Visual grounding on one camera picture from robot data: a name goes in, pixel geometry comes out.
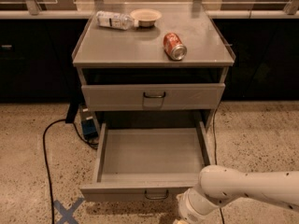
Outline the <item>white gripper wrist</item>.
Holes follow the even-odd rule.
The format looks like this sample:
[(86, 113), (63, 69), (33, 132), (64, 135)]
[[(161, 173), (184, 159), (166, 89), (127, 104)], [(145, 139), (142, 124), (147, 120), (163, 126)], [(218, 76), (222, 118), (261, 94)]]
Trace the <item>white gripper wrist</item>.
[(187, 189), (177, 196), (180, 220), (187, 224), (200, 224), (207, 215), (218, 208), (196, 188)]

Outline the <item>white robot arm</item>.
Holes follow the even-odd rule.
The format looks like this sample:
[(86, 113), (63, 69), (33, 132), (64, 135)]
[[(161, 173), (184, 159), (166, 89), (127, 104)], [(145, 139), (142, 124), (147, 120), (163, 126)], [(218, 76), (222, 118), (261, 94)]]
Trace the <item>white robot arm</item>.
[(200, 224), (214, 210), (250, 198), (299, 211), (299, 172), (243, 173), (219, 165), (201, 170), (197, 183), (177, 196), (182, 224)]

